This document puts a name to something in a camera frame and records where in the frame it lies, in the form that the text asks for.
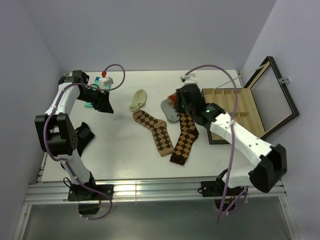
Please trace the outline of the black compartment storage box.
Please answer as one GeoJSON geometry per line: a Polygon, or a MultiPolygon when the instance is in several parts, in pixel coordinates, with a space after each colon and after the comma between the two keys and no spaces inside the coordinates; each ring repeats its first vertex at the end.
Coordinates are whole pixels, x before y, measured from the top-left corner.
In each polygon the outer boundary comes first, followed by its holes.
{"type": "Polygon", "coordinates": [[[272,56],[267,56],[243,88],[204,88],[207,103],[223,108],[255,136],[266,140],[299,116],[298,108],[272,56]]]}

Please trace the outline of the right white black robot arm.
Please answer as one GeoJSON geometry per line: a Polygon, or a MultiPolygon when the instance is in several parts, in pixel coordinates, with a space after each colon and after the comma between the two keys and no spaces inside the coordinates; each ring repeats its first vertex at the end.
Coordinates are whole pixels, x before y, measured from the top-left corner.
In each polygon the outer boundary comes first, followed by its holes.
{"type": "Polygon", "coordinates": [[[272,145],[255,136],[215,103],[207,103],[196,84],[176,89],[176,111],[189,115],[196,124],[222,137],[231,144],[231,153],[240,151],[250,162],[249,167],[231,166],[215,180],[215,189],[222,195],[253,186],[268,193],[287,172],[287,153],[281,145],[272,145]]]}

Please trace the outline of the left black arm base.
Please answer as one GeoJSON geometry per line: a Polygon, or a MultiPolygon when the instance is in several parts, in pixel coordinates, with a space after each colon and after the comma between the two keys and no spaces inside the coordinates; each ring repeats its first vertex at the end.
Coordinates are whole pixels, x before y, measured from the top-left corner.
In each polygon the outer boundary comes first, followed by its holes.
{"type": "Polygon", "coordinates": [[[114,193],[113,184],[96,184],[92,174],[90,175],[89,182],[84,185],[89,190],[80,184],[73,184],[68,177],[63,178],[63,183],[68,187],[68,202],[84,202],[84,201],[98,201],[98,203],[79,203],[78,212],[84,217],[91,217],[100,210],[101,202],[112,200],[114,193]]]}

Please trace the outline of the orange green argyle sock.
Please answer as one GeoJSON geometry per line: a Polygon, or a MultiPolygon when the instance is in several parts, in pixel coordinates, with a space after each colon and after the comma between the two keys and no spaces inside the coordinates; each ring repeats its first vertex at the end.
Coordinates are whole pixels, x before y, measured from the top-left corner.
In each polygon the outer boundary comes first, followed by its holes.
{"type": "Polygon", "coordinates": [[[168,104],[170,106],[174,106],[176,101],[177,101],[177,95],[174,93],[174,94],[171,94],[168,98],[167,98],[167,101],[168,101],[168,104]]]}

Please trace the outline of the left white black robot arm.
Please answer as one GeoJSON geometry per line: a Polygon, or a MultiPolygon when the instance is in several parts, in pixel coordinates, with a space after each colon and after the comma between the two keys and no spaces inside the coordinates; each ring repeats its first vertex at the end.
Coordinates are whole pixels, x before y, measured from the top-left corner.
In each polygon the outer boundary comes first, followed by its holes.
{"type": "Polygon", "coordinates": [[[81,70],[61,77],[51,106],[44,114],[37,115],[34,123],[42,150],[63,166],[73,185],[81,186],[79,194],[91,200],[98,188],[80,157],[80,132],[73,127],[70,114],[77,100],[91,103],[98,112],[113,114],[114,110],[109,100],[110,90],[89,85],[88,81],[89,76],[81,70]]]}

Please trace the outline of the brown tan argyle sock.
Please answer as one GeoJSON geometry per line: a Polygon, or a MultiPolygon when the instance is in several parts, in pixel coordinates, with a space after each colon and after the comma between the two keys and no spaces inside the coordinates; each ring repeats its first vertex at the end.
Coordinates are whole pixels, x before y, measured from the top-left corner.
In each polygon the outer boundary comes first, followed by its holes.
{"type": "Polygon", "coordinates": [[[134,112],[132,117],[136,123],[151,132],[156,149],[161,157],[174,152],[174,147],[167,130],[167,123],[164,120],[157,119],[144,110],[134,112]]]}

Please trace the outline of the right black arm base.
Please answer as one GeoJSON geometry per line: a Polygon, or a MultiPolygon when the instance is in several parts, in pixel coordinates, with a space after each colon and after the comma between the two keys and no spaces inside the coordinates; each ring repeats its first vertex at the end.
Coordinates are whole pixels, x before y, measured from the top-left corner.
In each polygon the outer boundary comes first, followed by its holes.
{"type": "MultiPolygon", "coordinates": [[[[215,180],[210,181],[202,181],[200,183],[200,188],[197,189],[197,192],[202,195],[202,197],[222,197],[224,192],[225,183],[223,182],[222,178],[219,176],[215,180]]],[[[237,203],[232,204],[233,200],[236,199],[237,196],[240,196],[243,192],[243,196],[246,197],[248,190],[244,187],[235,187],[229,188],[227,187],[226,190],[226,198],[223,203],[222,210],[225,211],[229,206],[230,212],[236,209],[237,203]]]]}

